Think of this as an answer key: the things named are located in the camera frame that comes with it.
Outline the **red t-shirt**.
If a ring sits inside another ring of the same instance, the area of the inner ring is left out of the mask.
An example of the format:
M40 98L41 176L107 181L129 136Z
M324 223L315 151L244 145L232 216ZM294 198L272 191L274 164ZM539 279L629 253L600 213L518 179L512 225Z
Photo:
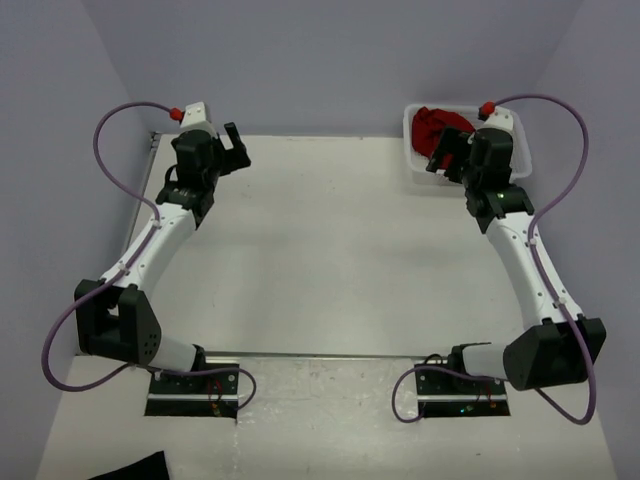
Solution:
M444 129L452 127L466 133L475 131L474 126L462 115L426 106L420 107L411 121L411 145L427 158L434 153Z

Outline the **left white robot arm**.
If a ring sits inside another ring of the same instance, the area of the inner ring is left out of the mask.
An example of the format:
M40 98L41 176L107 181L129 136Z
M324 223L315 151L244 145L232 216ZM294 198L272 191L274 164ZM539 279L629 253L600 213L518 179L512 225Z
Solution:
M207 383L204 351L163 333L150 296L174 255L213 207L219 178L251 164L236 125L227 123L224 129L229 148L205 130L186 131L172 140L176 161L165 172L145 227L99 280L83 280L75 291L83 353L173 371L172 380L187 393Z

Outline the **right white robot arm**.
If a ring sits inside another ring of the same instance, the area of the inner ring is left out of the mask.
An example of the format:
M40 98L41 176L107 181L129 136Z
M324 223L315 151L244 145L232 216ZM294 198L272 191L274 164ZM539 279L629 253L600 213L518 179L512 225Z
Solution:
M585 317L559 280L533 224L534 206L510 180L512 152L513 138L504 130L447 127L427 166L463 185L466 208L498 253L523 320L522 333L505 345L456 347L461 359L448 365L446 380L459 393L482 377L506 380L519 391L581 383L606 338L603 322Z

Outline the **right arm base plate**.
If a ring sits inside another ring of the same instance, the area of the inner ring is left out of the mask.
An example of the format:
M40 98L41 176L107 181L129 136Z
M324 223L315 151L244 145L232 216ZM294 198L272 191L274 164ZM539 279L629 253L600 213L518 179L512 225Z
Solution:
M502 382L465 380L433 370L421 370L414 378L420 419L511 415Z

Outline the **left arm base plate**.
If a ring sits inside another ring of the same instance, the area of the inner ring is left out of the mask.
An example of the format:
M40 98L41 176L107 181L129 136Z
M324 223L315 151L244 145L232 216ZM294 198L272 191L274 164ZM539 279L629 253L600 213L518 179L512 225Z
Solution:
M205 370L234 368L234 371L205 376L153 374L144 415L147 417L237 419L239 363L232 357L207 357Z

